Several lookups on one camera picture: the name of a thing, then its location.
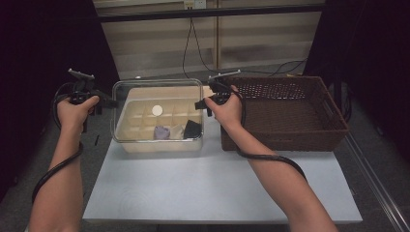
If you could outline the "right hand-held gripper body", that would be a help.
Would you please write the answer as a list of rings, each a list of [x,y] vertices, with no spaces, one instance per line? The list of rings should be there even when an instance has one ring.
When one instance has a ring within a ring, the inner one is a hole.
[[[239,92],[233,90],[231,85],[225,81],[225,79],[228,76],[239,74],[240,72],[241,72],[240,70],[237,70],[236,72],[224,72],[224,73],[219,72],[218,74],[214,76],[210,76],[208,78],[208,85],[210,89],[212,90],[212,92],[214,93],[214,95],[211,96],[211,99],[217,105],[225,104],[229,100],[232,94],[240,98]]]

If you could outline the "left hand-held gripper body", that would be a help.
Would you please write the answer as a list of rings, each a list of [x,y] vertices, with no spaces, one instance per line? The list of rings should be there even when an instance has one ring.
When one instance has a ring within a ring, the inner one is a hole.
[[[70,93],[70,103],[82,104],[90,98],[95,77],[92,74],[74,71],[73,69],[69,69],[68,73],[77,79],[77,82],[73,85],[73,91]]]

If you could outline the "clear plastic box lid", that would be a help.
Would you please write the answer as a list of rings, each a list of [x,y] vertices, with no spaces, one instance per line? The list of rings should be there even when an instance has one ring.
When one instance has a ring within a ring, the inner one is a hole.
[[[128,98],[128,93],[132,88],[146,87],[177,87],[177,86],[198,86],[203,87],[197,79],[163,79],[163,80],[131,80],[121,81],[114,86],[114,99],[118,102],[118,107],[113,110],[113,128],[117,122],[117,114],[122,112],[122,108]]]

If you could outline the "black sock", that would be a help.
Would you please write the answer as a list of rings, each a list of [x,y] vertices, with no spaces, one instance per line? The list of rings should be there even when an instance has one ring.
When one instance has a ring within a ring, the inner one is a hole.
[[[192,120],[188,120],[184,130],[184,139],[196,139],[202,134],[202,126]]]

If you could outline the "purple sock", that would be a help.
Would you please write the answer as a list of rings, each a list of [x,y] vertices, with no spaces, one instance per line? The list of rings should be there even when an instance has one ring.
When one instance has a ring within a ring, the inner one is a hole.
[[[155,126],[154,138],[156,140],[167,140],[170,136],[170,129],[164,126]]]

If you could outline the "cream divided storage box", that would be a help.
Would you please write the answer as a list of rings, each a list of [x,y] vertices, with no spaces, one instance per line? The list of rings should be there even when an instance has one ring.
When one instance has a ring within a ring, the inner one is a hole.
[[[117,114],[113,138],[128,153],[197,151],[202,148],[203,110],[196,110],[195,99],[126,100],[122,112]],[[171,129],[188,120],[202,126],[202,134],[196,139],[156,140],[155,126]]]

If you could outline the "brown woven basket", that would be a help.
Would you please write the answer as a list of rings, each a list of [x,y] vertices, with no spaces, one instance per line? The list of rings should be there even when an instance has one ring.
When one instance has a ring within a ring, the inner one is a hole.
[[[245,129],[277,151],[332,151],[348,126],[322,79],[226,77],[246,105]]]

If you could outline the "person's right hand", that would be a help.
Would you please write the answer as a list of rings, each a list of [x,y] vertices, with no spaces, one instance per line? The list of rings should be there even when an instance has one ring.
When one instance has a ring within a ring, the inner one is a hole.
[[[238,89],[232,85],[232,93],[225,104],[218,105],[210,98],[205,99],[206,105],[214,112],[215,118],[226,131],[237,129],[241,126],[242,104],[237,96]]]

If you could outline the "person's left hand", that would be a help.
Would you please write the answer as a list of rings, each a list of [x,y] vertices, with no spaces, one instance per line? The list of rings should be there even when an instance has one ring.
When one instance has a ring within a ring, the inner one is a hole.
[[[97,96],[91,97],[81,104],[72,104],[68,99],[60,101],[57,104],[57,113],[61,130],[82,131],[85,120],[99,101],[100,98]]]

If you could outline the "light wooden board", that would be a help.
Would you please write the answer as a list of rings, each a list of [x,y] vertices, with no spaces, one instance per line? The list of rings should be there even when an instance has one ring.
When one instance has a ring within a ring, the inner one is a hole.
[[[210,97],[213,92],[209,87],[177,86],[177,87],[146,87],[132,88],[128,93],[131,100],[156,99],[195,99]]]

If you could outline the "black curtain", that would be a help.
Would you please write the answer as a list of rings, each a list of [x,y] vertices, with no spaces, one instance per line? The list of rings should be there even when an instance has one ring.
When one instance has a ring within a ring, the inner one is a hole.
[[[410,0],[325,0],[304,74],[347,82],[410,162]]]
[[[119,80],[93,0],[0,0],[0,201],[49,119],[73,69],[109,93]]]

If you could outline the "black horizontal bar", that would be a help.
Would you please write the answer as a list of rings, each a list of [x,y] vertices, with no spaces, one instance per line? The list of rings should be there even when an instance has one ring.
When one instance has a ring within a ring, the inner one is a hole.
[[[269,14],[298,14],[322,12],[327,8],[325,4],[303,4],[285,6],[245,7],[245,8],[221,8],[202,10],[178,10],[167,12],[135,13],[135,14],[104,14],[97,17],[97,21],[123,22],[123,21],[145,21],[180,18],[198,18],[215,16],[236,15],[269,15]]]

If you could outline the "white wall power outlet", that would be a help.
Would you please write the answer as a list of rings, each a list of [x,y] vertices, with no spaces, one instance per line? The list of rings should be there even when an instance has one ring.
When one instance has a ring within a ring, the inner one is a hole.
[[[185,10],[201,10],[207,8],[206,0],[184,0]]]

